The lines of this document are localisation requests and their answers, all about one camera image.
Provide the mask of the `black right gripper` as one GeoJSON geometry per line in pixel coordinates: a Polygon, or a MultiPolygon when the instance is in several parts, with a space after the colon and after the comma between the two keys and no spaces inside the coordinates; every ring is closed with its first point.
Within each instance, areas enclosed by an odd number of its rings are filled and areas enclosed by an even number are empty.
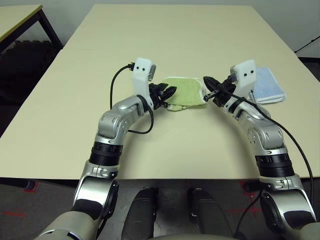
{"type": "Polygon", "coordinates": [[[219,82],[211,76],[203,77],[204,84],[209,90],[209,93],[203,97],[205,102],[208,102],[212,99],[219,108],[222,108],[228,100],[231,98],[231,95],[236,88],[236,85],[233,84],[232,80],[226,79],[223,82],[219,82]]]}

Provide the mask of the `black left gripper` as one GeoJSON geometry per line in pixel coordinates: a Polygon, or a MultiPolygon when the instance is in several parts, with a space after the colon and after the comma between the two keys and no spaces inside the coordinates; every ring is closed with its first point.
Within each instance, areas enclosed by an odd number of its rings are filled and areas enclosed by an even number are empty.
{"type": "Polygon", "coordinates": [[[149,96],[153,102],[153,110],[157,110],[160,107],[167,108],[168,103],[165,102],[167,99],[171,98],[177,90],[176,86],[170,86],[167,88],[166,83],[154,84],[150,83],[148,85],[149,96]]]}

